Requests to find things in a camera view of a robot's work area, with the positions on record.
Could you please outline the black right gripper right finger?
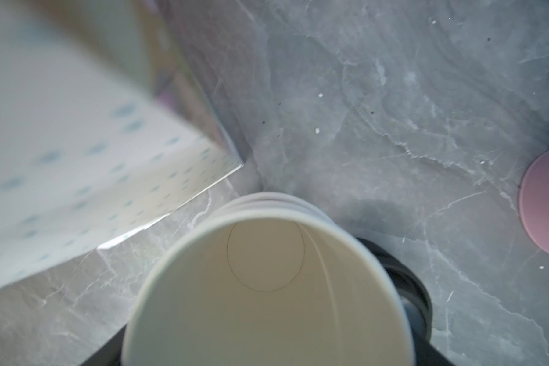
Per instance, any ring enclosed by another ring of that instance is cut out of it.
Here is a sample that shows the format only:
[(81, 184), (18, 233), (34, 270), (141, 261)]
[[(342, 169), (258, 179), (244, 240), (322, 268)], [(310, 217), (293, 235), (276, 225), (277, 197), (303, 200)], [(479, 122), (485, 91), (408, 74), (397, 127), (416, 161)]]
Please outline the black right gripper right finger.
[(416, 366), (454, 366), (444, 355), (416, 332), (412, 332)]

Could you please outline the white paper cup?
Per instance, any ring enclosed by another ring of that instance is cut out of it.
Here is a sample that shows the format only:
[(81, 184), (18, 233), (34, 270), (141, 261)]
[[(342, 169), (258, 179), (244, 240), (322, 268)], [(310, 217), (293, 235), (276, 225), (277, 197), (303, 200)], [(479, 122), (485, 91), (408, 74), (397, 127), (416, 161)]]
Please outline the white paper cup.
[(412, 365), (413, 337), (380, 262), (292, 210), (212, 217), (151, 271), (125, 365)]

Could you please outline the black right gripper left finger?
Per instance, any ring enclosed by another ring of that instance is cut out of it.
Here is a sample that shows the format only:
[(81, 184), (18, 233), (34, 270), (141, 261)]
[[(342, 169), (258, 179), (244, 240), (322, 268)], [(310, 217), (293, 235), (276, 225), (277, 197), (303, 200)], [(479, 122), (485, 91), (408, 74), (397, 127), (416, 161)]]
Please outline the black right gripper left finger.
[(82, 363), (82, 366), (121, 366), (121, 352), (126, 326)]

